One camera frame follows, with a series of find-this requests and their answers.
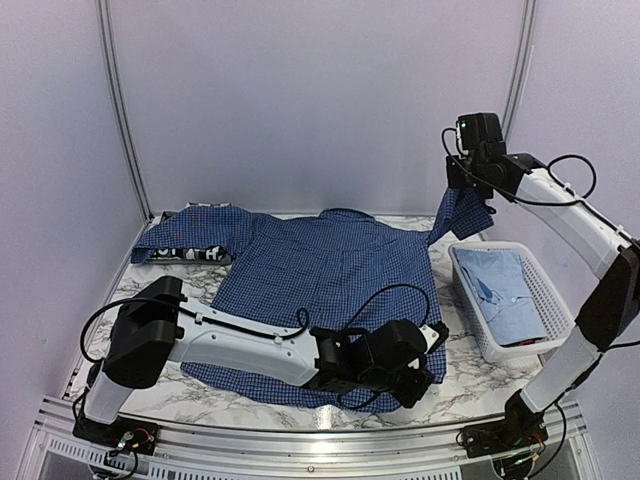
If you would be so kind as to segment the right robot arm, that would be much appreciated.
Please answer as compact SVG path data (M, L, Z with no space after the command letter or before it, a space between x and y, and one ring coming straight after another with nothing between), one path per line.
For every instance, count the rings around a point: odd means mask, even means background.
M639 314L639 242L614 225L574 187L562 181L550 164L530 154L487 156L479 150L447 159L452 184L481 187L522 207L556 234L562 246L539 235L544 266L571 255L581 266L554 267L554 280L572 281L561 293L586 298L575 308L568 338L539 373L505 405L495 438L515 448L534 431L534 421L553 403L577 388L604 355L619 348L618 337Z

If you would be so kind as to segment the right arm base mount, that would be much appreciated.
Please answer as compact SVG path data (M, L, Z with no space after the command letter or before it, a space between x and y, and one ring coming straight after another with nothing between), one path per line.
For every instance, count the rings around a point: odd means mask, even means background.
M529 408L519 390L505 403L501 420L467 425L459 431L456 442L469 458L540 446L549 438L543 416L543 411Z

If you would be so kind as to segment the blue checked long sleeve shirt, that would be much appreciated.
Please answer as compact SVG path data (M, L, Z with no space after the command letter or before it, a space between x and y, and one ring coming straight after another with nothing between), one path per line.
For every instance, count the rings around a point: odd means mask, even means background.
M439 322L430 246L447 233L464 239L492 223L470 190L447 190L428 231L396 229L344 208L283 220L235 206L191 207L148 230L131 260L146 262L157 249L220 246L233 262L215 309L292 326L304 308L313 326L372 331L390 320Z

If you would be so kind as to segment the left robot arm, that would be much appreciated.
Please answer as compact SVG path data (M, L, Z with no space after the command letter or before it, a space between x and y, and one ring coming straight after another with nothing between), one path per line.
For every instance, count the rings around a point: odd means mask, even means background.
M215 310L183 294L182 282L164 276L118 311L106 355L95 360L82 412L106 445L125 438L120 410L135 390L154 386L166 363L199 363L258 374L304 390L339 395L366 390L413 407L434 382L429 356L448 339L441 322L390 320L360 327L313 327L300 308L293 327L278 327Z

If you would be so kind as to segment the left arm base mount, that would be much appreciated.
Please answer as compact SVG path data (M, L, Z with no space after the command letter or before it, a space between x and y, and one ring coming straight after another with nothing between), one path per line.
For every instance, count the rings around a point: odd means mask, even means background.
M137 453L152 455L159 434L159 425L153 422L118 416L112 424L102 424L79 416L75 421L74 437L116 450L125 442Z

